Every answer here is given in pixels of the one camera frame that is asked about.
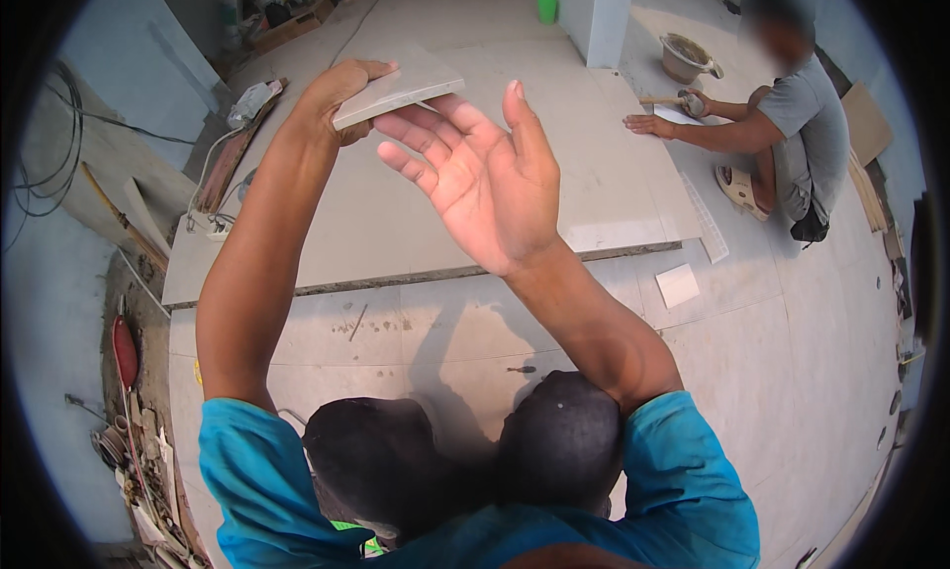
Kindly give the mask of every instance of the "black bag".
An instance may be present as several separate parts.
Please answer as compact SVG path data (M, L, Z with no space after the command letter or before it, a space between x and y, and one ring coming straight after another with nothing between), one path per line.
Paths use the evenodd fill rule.
M806 241L808 245L811 245L815 241L822 241L828 235L828 223L822 224L821 220L818 219L818 213L815 212L815 203L818 200L815 199L815 195L811 195L811 204L808 205L808 212L805 213L805 216L801 220L796 222L791 226L791 236L792 238L798 241Z

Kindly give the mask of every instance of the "blue shirt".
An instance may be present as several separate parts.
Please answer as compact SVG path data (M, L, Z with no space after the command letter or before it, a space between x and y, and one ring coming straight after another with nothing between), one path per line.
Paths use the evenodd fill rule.
M218 542L244 567L427 568L499 565L555 542L588 542L659 567L754 567L755 510L685 391L663 394L627 421L627 512L611 522L579 509L489 505L381 557L362 560L366 528L338 531L320 515L296 431L238 400L202 407L204 481L221 505Z

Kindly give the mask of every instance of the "wooden handle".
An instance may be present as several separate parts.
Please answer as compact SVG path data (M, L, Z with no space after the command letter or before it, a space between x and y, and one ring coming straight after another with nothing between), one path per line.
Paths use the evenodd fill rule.
M640 98L641 105L647 105L650 103L674 103L677 105L685 105L685 97L642 97Z
M89 172L89 166L86 165L85 161L79 163L79 167L83 169L83 173L86 174L86 179L89 180L89 183L92 184L92 189L96 191L96 194L99 195L102 202L112 211L112 215L119 221L125 230L132 236L132 239L142 248L142 251L145 252L145 255L149 257L155 265L161 268L162 272L168 272L168 258L165 257L154 245L145 238L142 233L135 228L135 225L130 223L125 217L125 214L116 208L116 205L112 203L112 200L109 199L108 195L105 195L105 192L102 191L101 186L96 179L92 177L92 174Z

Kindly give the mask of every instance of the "green cup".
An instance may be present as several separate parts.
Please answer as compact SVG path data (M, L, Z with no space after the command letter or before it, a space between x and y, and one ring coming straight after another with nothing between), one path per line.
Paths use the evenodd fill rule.
M553 25L558 13L558 0L538 0L538 19L542 25Z

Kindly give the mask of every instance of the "beige sandal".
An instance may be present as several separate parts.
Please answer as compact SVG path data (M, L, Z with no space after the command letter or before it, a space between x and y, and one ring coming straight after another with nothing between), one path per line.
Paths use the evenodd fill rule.
M748 210L756 219L765 222L768 219L768 213L755 203L753 196L753 181L745 171L739 171L735 167L729 167L732 171L732 183L726 182L725 171L727 167L719 165L715 169L715 180L719 182L719 187L729 197L730 200Z

